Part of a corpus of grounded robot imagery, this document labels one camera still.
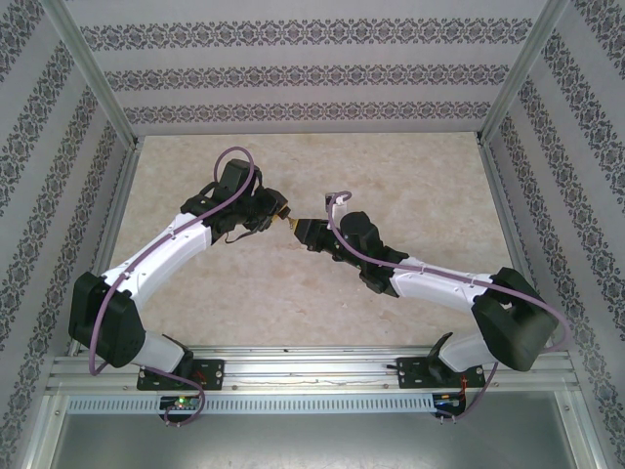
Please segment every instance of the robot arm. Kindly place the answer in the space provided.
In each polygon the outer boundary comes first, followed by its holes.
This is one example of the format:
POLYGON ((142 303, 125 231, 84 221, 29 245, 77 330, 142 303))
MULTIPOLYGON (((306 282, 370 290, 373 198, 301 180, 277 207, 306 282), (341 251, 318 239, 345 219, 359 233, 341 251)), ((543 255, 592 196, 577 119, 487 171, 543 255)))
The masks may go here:
POLYGON ((332 207, 332 217, 340 224, 340 234, 349 246, 370 258, 415 270, 389 268, 365 262, 349 252, 328 229, 327 220, 294 220, 295 237, 310 251, 327 252, 337 262, 347 262, 360 270, 360 279, 374 292, 394 297, 420 298, 472 315, 479 332, 471 335, 445 334, 430 354, 430 373, 464 371, 489 362, 527 371, 558 325, 546 311, 512 295, 478 286, 471 282, 441 277, 428 268, 471 280, 511 288, 540 299, 527 281, 513 269, 503 268, 495 275, 471 274, 430 266, 407 253, 385 246, 378 229, 364 212, 347 213, 341 203, 332 207))
POLYGON ((104 297, 120 275, 100 329, 97 355, 114 367, 134 363, 188 377, 192 352, 167 336, 145 331, 140 311, 148 298, 171 274, 190 258, 214 244, 220 237, 243 225, 247 235, 261 232, 271 222, 288 213, 287 200, 277 191, 262 186, 262 173, 254 168, 254 177, 246 191, 231 205, 182 232, 179 228, 208 212, 243 187, 250 163, 231 160, 219 183, 211 183, 181 207, 169 226, 133 257, 100 277, 82 275, 74 285, 69 321, 69 335, 86 347, 104 297), (154 249, 164 236, 170 236, 154 249), (131 273, 128 266, 142 258, 131 273))

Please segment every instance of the marble floor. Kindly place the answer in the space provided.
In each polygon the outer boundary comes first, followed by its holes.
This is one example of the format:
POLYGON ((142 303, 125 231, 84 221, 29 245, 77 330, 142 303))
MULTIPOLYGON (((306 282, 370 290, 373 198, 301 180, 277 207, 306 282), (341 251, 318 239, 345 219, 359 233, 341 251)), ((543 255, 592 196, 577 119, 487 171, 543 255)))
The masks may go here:
MULTIPOLYGON (((231 146, 251 150, 264 185, 287 196, 294 217, 323 218, 324 194, 349 190, 350 209, 366 211, 394 249, 461 271, 510 266, 472 133, 147 137, 112 265, 160 233, 231 146)), ((151 297, 142 320, 188 345, 429 345, 475 328, 466 314, 376 295, 357 270, 308 252, 281 221, 197 255, 151 297)))

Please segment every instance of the enclosure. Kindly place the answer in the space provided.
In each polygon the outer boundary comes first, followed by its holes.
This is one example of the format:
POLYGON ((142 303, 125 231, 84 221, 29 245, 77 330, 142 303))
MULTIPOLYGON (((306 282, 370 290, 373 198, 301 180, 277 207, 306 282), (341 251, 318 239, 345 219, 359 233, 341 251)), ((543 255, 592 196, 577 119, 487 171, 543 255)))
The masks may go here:
POLYGON ((622 0, 0 9, 0 467, 625 467, 622 0), (473 319, 375 295, 274 222, 142 310, 227 364, 208 415, 164 428, 136 366, 89 375, 71 292, 160 233, 231 146, 294 216, 350 190, 396 249, 514 267, 565 313, 568 352, 503 367, 440 426, 381 369, 473 319))

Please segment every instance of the metal strip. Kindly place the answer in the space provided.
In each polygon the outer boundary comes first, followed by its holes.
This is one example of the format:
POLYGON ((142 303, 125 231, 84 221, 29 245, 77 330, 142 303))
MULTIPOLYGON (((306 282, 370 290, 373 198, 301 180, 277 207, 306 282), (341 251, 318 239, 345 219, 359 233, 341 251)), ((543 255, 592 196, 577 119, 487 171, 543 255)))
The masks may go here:
POLYGON ((497 211, 497 217, 499 218, 499 224, 501 225, 501 231, 504 234, 506 241, 506 247, 510 254, 510 260, 512 261, 512 267, 521 272, 525 278, 531 278, 529 267, 525 261, 525 256, 521 248, 521 241, 519 240, 519 234, 515 228, 513 222, 512 212, 510 206, 506 202, 506 195, 504 194, 504 188, 501 185, 501 180, 497 175, 495 168, 495 162, 490 152, 488 143, 482 144, 478 140, 479 156, 481 157, 481 164, 484 167, 484 173, 486 173, 486 180, 490 187, 490 194, 495 204, 495 210, 497 211))
POLYGON ((121 105, 117 102, 110 85, 104 78, 96 59, 89 49, 80 29, 74 22, 63 0, 41 0, 41 5, 52 21, 74 61, 85 76, 87 83, 98 98, 100 105, 125 148, 131 146, 136 136, 121 105))
POLYGON ((607 469, 581 391, 557 392, 556 402, 577 467, 607 469))
MULTIPOLYGON (((216 395, 402 395, 432 393, 432 389, 400 390, 396 372, 387 369, 398 357, 425 357, 429 348, 305 348, 220 349, 191 348, 199 359, 226 361, 224 388, 216 395)), ((139 369, 134 365, 106 368, 94 378, 87 371, 85 352, 58 357, 47 383, 47 394, 71 396, 176 395, 137 391, 139 369)), ((491 366, 485 365, 487 373, 491 366)), ((566 352, 541 356, 534 368, 519 373, 502 366, 489 392, 563 391, 578 389, 573 365, 566 352)), ((440 388, 438 392, 458 389, 440 388)))
MULTIPOLYGON (((157 396, 74 396, 67 413, 97 415, 155 414, 157 396)), ((322 413, 414 413, 434 412, 434 398, 429 393, 400 395, 241 395, 211 396, 202 413, 206 414, 322 414, 322 413)), ((176 413, 193 413, 191 408, 176 413)))
POLYGON ((68 402, 67 396, 43 397, 22 469, 49 469, 52 466, 68 402))
POLYGON ((139 157, 144 147, 144 139, 144 137, 141 137, 137 140, 136 144, 128 148, 128 151, 132 153, 128 154, 126 157, 125 167, 122 170, 122 179, 112 202, 110 219, 107 222, 106 231, 104 232, 104 246, 102 247, 101 253, 98 254, 98 260, 94 266, 94 272, 97 274, 105 272, 108 269, 110 260, 113 257, 115 243, 117 242, 121 222, 124 217, 124 212, 126 211, 128 197, 130 196, 130 189, 135 180, 137 164, 139 163, 139 157))
POLYGON ((547 0, 479 130, 483 144, 492 139, 567 4, 568 0, 547 0))

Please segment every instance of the patterned wallpaper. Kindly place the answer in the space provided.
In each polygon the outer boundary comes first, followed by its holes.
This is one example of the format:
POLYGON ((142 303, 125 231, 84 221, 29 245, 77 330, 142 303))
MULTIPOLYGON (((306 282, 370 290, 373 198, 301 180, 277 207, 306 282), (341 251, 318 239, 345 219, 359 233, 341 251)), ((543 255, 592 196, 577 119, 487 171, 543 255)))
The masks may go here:
POLYGON ((35 0, 0 0, 0 468, 22 458, 126 149, 35 0))
POLYGON ((139 134, 478 130, 544 0, 68 2, 139 134))
POLYGON ((533 280, 573 324, 609 467, 625 467, 624 19, 569 4, 490 146, 533 280))

